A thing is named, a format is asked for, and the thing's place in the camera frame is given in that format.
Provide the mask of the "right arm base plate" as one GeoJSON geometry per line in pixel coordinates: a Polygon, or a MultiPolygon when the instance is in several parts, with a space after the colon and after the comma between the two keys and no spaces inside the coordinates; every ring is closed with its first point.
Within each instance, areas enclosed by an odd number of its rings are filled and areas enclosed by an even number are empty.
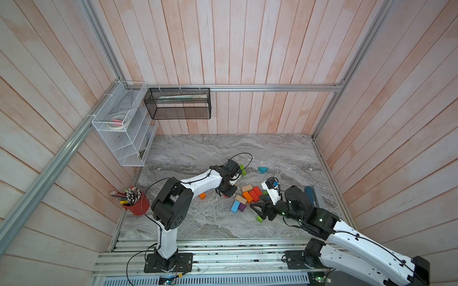
{"type": "Polygon", "coordinates": [[[322,268],[319,257],[320,254],[314,250],[285,251],[285,261],[290,270],[322,268]]]}

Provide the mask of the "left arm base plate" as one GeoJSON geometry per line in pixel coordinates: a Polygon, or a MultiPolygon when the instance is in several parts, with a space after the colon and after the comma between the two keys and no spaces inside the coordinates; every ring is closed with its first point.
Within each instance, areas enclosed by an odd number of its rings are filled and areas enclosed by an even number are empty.
{"type": "Polygon", "coordinates": [[[169,259],[165,259],[159,254],[152,253],[147,255],[144,266],[145,273],[188,273],[192,270],[193,254],[176,253],[169,259]]]}

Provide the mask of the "natural wood block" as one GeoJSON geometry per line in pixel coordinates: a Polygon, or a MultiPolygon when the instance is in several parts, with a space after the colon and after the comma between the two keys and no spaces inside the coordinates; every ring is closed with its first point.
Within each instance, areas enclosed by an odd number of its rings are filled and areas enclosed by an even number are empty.
{"type": "Polygon", "coordinates": [[[246,203],[247,203],[247,199],[245,199],[245,198],[242,197],[241,195],[236,195],[235,199],[236,199],[236,201],[238,201],[240,204],[246,204],[246,203]]]}
{"type": "Polygon", "coordinates": [[[241,190],[242,190],[243,193],[244,192],[250,192],[250,191],[253,190],[253,186],[252,185],[246,185],[246,186],[241,187],[241,190]]]}

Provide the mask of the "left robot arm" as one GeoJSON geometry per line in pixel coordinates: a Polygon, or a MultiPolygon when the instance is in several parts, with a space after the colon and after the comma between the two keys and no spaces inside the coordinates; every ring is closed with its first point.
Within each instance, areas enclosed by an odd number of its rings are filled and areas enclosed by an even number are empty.
{"type": "Polygon", "coordinates": [[[192,200],[213,189],[220,196],[232,197],[242,169],[232,159],[220,166],[211,166],[206,172],[189,179],[166,180],[151,204],[153,219],[159,225],[159,245],[155,254],[169,262],[178,251],[177,228],[186,218],[192,200]]]}

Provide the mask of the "light blue block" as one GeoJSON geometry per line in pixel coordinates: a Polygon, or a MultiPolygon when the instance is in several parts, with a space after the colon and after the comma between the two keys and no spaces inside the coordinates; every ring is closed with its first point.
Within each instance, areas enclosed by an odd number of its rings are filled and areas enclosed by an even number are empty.
{"type": "Polygon", "coordinates": [[[231,212],[237,213],[239,206],[240,206],[240,202],[236,200],[231,207],[231,212]]]}

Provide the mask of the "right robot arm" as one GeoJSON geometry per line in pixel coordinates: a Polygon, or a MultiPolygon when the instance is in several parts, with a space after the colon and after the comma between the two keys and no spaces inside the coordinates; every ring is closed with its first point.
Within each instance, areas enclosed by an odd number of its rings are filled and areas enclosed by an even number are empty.
{"type": "Polygon", "coordinates": [[[269,200],[251,205],[262,220],[292,219],[296,229],[312,237],[303,251],[286,251],[289,269],[337,270],[372,286],[428,286],[430,263],[384,247],[361,234],[326,209],[316,207],[309,196],[293,185],[285,191],[269,179],[262,183],[269,200]]]}

